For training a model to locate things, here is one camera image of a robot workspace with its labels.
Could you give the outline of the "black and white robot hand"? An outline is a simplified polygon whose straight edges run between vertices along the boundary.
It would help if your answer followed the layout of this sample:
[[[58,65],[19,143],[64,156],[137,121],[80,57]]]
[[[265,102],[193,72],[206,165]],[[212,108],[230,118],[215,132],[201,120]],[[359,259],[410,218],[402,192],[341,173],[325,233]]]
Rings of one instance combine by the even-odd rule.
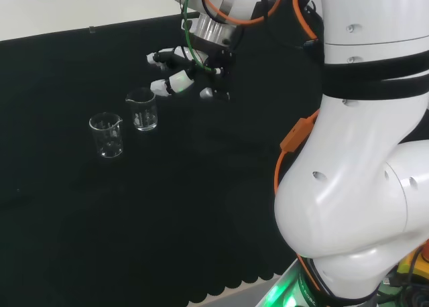
[[[150,84],[150,90],[157,96],[183,93],[192,87],[197,78],[204,77],[208,84],[199,93],[201,99],[231,100],[227,80],[230,79],[235,55],[229,50],[220,49],[209,55],[200,50],[176,46],[149,53],[146,59],[149,65],[161,70],[177,70],[168,78]]]

